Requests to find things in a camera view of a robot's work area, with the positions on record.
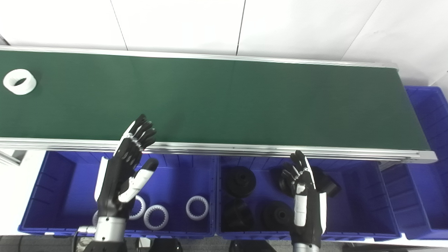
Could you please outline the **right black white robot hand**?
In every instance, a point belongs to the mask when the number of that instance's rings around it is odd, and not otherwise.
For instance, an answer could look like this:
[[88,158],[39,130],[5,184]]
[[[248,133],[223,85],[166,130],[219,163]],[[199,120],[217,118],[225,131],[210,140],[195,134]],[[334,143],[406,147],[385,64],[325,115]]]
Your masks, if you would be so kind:
[[294,252],[318,252],[326,228],[326,198],[316,188],[315,176],[307,157],[296,150],[280,175],[280,188],[293,198],[293,222],[289,225]]

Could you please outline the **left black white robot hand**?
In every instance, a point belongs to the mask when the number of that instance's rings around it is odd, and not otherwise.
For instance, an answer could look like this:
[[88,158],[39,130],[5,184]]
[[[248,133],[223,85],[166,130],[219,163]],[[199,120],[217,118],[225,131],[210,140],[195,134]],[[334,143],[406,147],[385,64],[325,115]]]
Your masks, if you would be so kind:
[[135,197],[156,171],[159,162],[149,158],[136,171],[142,152],[155,142],[156,130],[146,115],[139,115],[122,135],[112,158],[107,161],[103,183],[96,200],[98,217],[128,219]]

